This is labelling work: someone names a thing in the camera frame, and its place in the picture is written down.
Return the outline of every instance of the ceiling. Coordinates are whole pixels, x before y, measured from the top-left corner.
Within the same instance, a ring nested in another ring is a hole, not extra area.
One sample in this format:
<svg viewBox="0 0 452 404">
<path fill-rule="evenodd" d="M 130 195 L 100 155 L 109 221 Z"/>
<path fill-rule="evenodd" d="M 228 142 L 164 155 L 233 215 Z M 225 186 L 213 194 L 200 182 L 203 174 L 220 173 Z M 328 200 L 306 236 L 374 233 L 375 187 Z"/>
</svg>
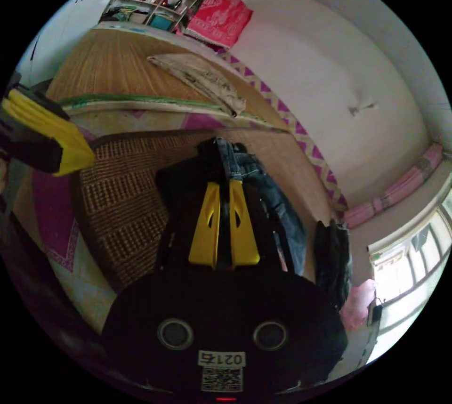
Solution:
<svg viewBox="0 0 452 404">
<path fill-rule="evenodd" d="M 452 110 L 422 46 L 381 0 L 314 0 L 343 16 L 385 53 L 404 78 L 432 140 L 452 152 Z"/>
</svg>

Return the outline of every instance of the teal box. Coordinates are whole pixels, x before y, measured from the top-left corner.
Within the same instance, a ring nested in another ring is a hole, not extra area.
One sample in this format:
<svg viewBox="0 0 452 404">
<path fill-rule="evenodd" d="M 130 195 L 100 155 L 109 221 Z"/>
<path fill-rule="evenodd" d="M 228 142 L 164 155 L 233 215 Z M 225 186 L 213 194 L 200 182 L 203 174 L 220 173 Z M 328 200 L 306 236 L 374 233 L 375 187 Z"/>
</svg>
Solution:
<svg viewBox="0 0 452 404">
<path fill-rule="evenodd" d="M 155 27 L 157 29 L 162 29 L 164 31 L 167 31 L 171 25 L 173 24 L 173 21 L 167 18 L 164 18 L 160 15 L 155 15 L 152 17 L 152 20 L 150 22 L 151 27 Z"/>
</svg>

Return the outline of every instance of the green trim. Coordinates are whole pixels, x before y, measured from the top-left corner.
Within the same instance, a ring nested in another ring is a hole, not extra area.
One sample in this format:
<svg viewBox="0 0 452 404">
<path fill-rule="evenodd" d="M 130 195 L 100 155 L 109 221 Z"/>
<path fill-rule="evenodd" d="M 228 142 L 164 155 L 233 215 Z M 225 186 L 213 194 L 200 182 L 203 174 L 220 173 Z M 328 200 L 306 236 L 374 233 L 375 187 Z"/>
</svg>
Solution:
<svg viewBox="0 0 452 404">
<path fill-rule="evenodd" d="M 110 95 L 110 94 L 85 94 L 79 95 L 76 97 L 64 98 L 58 101 L 58 104 L 61 106 L 71 106 L 72 109 L 85 107 L 89 103 L 95 103 L 98 101 L 141 101 L 145 103 L 167 103 L 167 104 L 177 104 L 177 105 L 186 105 L 186 106 L 196 106 L 196 107 L 207 107 L 209 109 L 213 109 L 222 113 L 223 111 L 213 103 L 205 103 L 200 101 L 192 101 L 185 99 L 177 99 L 177 98 L 168 98 L 168 97 L 151 97 L 149 95 Z M 250 113 L 242 113 L 241 117 L 249 118 L 251 120 L 263 121 L 264 123 L 268 123 L 267 121 L 252 115 Z"/>
</svg>

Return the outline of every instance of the yellow panel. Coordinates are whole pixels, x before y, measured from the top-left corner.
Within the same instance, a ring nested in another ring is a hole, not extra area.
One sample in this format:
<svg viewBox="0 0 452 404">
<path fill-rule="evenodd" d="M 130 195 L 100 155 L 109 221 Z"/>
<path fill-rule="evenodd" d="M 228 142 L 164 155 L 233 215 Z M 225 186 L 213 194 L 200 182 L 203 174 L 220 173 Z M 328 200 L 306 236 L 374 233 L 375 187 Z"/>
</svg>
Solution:
<svg viewBox="0 0 452 404">
<path fill-rule="evenodd" d="M 217 265 L 218 232 L 220 225 L 220 186 L 208 183 L 202 203 L 201 212 L 196 224 L 192 247 L 188 261 L 191 264 L 211 266 Z"/>
<path fill-rule="evenodd" d="M 234 266 L 254 266 L 260 257 L 241 181 L 229 182 L 229 202 L 232 263 Z"/>
</svg>

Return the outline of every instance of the pink bag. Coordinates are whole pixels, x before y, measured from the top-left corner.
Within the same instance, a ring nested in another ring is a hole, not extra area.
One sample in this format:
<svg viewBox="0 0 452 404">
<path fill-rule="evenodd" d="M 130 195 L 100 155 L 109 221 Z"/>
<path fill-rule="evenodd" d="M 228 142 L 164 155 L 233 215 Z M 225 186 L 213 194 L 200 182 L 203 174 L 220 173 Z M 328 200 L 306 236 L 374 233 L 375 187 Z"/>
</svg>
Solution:
<svg viewBox="0 0 452 404">
<path fill-rule="evenodd" d="M 371 279 L 352 287 L 347 301 L 339 312 L 345 330 L 357 329 L 367 320 L 369 314 L 367 307 L 375 298 L 376 288 L 377 282 Z"/>
</svg>

